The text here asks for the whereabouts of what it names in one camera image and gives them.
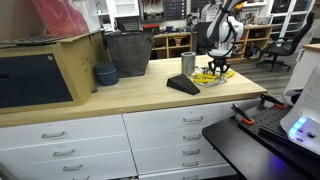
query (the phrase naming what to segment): gray bin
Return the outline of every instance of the gray bin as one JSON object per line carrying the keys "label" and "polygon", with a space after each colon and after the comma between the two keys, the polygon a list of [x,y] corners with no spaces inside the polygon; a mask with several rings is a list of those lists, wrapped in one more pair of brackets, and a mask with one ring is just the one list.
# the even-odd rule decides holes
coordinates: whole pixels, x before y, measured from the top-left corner
{"label": "gray bin", "polygon": [[145,74],[153,46],[151,32],[111,33],[106,40],[119,77]]}

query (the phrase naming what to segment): white drawer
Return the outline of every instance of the white drawer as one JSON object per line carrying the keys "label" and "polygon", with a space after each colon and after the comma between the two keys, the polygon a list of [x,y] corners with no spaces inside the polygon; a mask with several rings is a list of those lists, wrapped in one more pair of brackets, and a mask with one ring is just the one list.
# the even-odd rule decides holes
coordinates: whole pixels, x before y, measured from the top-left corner
{"label": "white drawer", "polygon": [[139,180],[198,180],[234,174],[236,174],[236,172],[228,164],[220,164],[200,168],[141,175],[139,176]]}
{"label": "white drawer", "polygon": [[209,125],[234,115],[231,106],[239,104],[243,109],[254,107],[258,99],[223,102],[215,104],[170,108],[124,114],[128,133]]}
{"label": "white drawer", "polygon": [[0,149],[126,134],[122,116],[103,116],[0,129]]}
{"label": "white drawer", "polygon": [[226,163],[222,156],[213,150],[209,143],[183,144],[169,147],[161,147],[146,150],[134,150],[133,156],[136,164],[159,162],[172,159],[182,159],[189,161],[188,158],[198,158],[207,156],[212,164]]}
{"label": "white drawer", "polygon": [[59,176],[63,178],[79,178],[105,175],[105,179],[135,175],[135,166],[130,151],[87,156],[69,160],[49,161],[7,167],[18,179],[42,179],[43,177]]}
{"label": "white drawer", "polygon": [[206,142],[201,134],[204,127],[206,126],[129,134],[129,140],[132,150]]}
{"label": "white drawer", "polygon": [[196,168],[214,164],[226,164],[226,161],[218,152],[211,155],[185,156],[178,159],[170,159],[156,162],[137,164],[138,174],[150,174],[179,169]]}
{"label": "white drawer", "polygon": [[13,166],[120,151],[130,151],[126,135],[6,149],[0,151],[0,161]]}

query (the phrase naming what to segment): silver cylinder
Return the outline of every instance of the silver cylinder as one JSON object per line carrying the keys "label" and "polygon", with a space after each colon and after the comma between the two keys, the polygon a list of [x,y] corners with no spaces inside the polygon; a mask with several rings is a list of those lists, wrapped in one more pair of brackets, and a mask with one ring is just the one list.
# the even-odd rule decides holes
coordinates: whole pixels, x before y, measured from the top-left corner
{"label": "silver cylinder", "polygon": [[181,54],[181,73],[189,77],[196,68],[196,53],[184,52]]}

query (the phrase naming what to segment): black table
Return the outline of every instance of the black table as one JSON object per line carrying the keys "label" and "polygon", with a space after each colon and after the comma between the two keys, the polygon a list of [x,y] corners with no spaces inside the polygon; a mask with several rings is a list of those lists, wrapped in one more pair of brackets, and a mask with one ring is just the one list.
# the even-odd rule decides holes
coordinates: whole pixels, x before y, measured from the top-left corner
{"label": "black table", "polygon": [[240,129],[237,120],[233,117],[204,128],[202,134],[246,179],[310,179],[309,174],[299,171]]}

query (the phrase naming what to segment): black chair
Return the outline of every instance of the black chair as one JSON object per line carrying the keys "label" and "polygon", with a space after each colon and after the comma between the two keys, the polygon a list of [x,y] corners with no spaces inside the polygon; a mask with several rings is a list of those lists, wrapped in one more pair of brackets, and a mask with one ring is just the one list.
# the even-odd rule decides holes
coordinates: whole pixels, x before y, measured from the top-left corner
{"label": "black chair", "polygon": [[300,29],[299,32],[296,33],[294,37],[284,37],[284,38],[278,38],[274,40],[270,45],[268,45],[264,50],[264,53],[268,53],[269,57],[273,56],[272,60],[263,60],[256,64],[256,67],[258,67],[259,64],[271,64],[272,67],[270,71],[273,71],[274,65],[278,64],[280,66],[287,67],[287,71],[291,69],[291,66],[284,64],[283,61],[277,61],[278,56],[290,56],[292,55],[300,43],[303,36],[310,30],[312,27],[314,21],[314,13],[310,12],[307,17],[307,23]]}
{"label": "black chair", "polygon": [[207,38],[207,30],[211,22],[199,22],[198,34],[197,34],[197,48],[196,53],[200,55],[207,54],[208,50],[211,50],[215,47],[215,44],[210,42]]}

